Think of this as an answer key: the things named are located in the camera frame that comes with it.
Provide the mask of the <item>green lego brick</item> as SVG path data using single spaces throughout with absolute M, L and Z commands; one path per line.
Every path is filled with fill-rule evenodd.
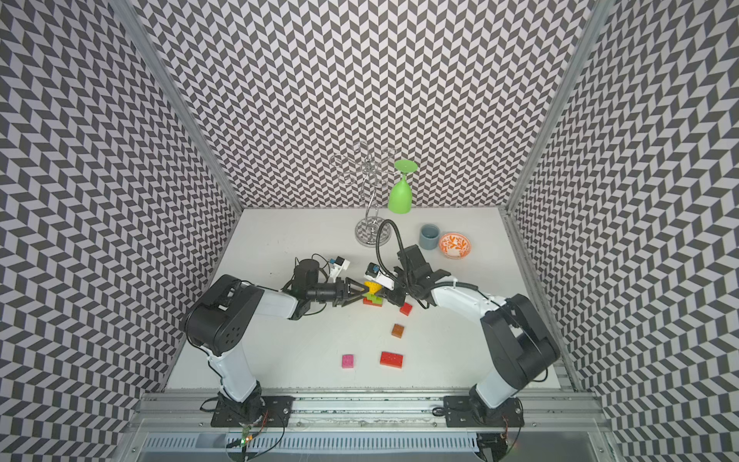
M 367 298 L 368 300 L 377 302 L 377 303 L 384 303 L 383 298 L 381 298 L 380 296 L 373 295 L 373 294 L 367 294 L 365 295 L 365 298 Z

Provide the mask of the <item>yellow long lego brick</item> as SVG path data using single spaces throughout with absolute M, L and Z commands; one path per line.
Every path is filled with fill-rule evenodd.
M 373 281 L 365 281 L 364 285 L 368 288 L 366 296 L 379 296 L 384 287 Z

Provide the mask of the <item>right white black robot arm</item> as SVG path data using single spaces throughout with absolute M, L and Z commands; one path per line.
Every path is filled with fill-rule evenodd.
M 377 260 L 379 273 L 393 281 L 391 302 L 400 304 L 410 296 L 423 306 L 446 308 L 480 325 L 492 369 L 471 387 L 475 412 L 500 408 L 560 358 L 554 336 L 527 296 L 492 296 L 448 271 L 434 271 L 418 246 L 402 248 L 398 260 L 394 269 Z

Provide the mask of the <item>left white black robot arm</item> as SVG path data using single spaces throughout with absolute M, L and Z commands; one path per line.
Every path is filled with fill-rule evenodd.
M 219 400 L 241 413 L 261 400 L 261 385 L 248 366 L 242 339 L 256 315 L 289 321 L 305 317 L 314 302 L 346 306 L 364 298 L 369 288 L 351 278 L 330 277 L 314 259 L 298 261 L 279 291 L 221 276 L 182 321 L 188 343 L 207 355 L 219 376 Z

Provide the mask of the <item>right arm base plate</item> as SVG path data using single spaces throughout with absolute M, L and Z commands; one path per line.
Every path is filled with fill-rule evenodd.
M 499 427 L 520 429 L 525 426 L 523 404 L 509 398 L 497 408 L 489 408 L 470 396 L 445 396 L 442 410 L 447 427 Z

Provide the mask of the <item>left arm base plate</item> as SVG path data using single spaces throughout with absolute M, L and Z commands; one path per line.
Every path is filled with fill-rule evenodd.
M 286 427 L 290 421 L 294 398 L 290 396 L 263 396 L 236 403 L 219 397 L 211 427 Z

